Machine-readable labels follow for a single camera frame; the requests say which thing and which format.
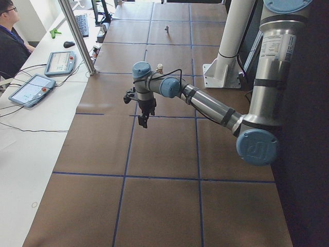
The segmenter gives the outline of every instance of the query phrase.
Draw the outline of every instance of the blue joint cap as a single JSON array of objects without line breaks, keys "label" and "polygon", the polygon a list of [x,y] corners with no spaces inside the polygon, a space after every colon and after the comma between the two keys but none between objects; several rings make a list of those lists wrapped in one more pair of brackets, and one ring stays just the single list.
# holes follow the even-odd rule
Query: blue joint cap
[{"label": "blue joint cap", "polygon": [[139,79],[151,72],[151,66],[146,62],[138,62],[134,64],[132,71],[134,79]]},{"label": "blue joint cap", "polygon": [[279,151],[278,139],[266,130],[251,129],[239,135],[236,150],[245,161],[256,166],[271,164]]},{"label": "blue joint cap", "polygon": [[167,98],[174,98],[180,90],[180,83],[174,77],[167,77],[160,84],[160,93]]},{"label": "blue joint cap", "polygon": [[291,14],[306,8],[312,0],[264,0],[264,5],[277,14]]}]

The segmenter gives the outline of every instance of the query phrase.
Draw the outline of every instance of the brown surface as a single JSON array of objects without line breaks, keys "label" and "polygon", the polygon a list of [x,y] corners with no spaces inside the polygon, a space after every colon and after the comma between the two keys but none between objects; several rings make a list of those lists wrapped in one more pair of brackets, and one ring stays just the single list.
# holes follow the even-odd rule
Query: brown surface
[{"label": "brown surface", "polygon": [[226,16],[220,4],[118,7],[124,20],[101,48],[24,246],[291,246],[270,167],[241,160],[229,130],[159,95],[144,129],[136,102],[123,103],[132,66],[145,59],[165,73],[182,68],[186,81],[247,113],[245,92],[206,89],[201,76]]}]

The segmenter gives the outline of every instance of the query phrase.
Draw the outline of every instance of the black shirt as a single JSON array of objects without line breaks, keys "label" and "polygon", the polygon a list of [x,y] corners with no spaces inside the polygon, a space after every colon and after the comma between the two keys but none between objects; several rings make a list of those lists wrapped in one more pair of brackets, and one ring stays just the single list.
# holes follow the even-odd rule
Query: black shirt
[{"label": "black shirt", "polygon": [[16,38],[0,27],[0,75],[5,79],[14,77],[31,54],[16,30],[11,32]]}]

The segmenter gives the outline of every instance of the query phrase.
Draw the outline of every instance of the green object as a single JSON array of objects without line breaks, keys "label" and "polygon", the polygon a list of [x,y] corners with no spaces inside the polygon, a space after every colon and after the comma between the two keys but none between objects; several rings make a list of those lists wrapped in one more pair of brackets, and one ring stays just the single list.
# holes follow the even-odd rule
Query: green object
[{"label": "green object", "polygon": [[51,38],[54,39],[56,36],[56,33],[62,34],[61,32],[58,32],[56,28],[54,28],[52,31],[50,31]]}]

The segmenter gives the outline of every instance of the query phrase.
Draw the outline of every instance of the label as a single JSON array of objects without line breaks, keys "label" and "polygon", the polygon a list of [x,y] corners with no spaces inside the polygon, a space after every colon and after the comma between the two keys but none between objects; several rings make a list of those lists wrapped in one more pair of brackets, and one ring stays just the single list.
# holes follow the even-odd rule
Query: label
[{"label": "label", "polygon": [[273,59],[291,61],[296,36],[291,34],[278,34],[263,38],[260,59]]}]

